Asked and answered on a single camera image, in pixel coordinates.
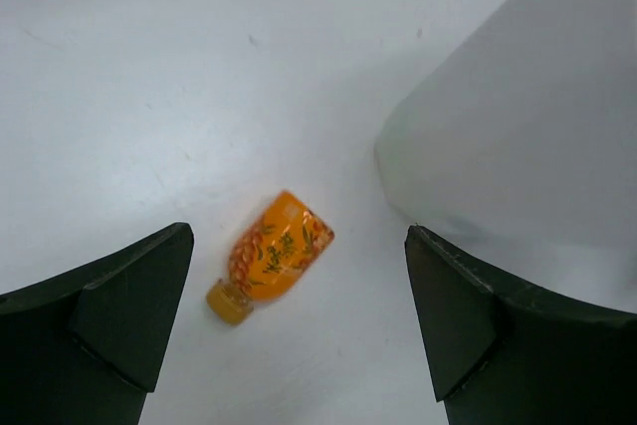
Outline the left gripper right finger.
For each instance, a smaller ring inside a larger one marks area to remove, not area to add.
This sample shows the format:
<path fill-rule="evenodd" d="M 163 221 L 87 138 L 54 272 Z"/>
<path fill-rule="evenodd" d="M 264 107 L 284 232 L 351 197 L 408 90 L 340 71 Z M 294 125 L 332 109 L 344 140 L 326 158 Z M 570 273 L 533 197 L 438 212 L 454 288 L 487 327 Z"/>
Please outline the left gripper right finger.
<path fill-rule="evenodd" d="M 632 424 L 636 317 L 575 300 L 413 225 L 407 269 L 452 424 Z"/>

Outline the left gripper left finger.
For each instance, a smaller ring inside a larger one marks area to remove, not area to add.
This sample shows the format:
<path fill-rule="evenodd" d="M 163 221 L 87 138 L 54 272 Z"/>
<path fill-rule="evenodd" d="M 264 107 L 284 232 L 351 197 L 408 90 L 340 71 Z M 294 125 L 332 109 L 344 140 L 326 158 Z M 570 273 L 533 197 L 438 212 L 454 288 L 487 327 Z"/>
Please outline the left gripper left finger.
<path fill-rule="evenodd" d="M 193 253 L 189 224 L 1 297 L 4 424 L 136 424 Z"/>

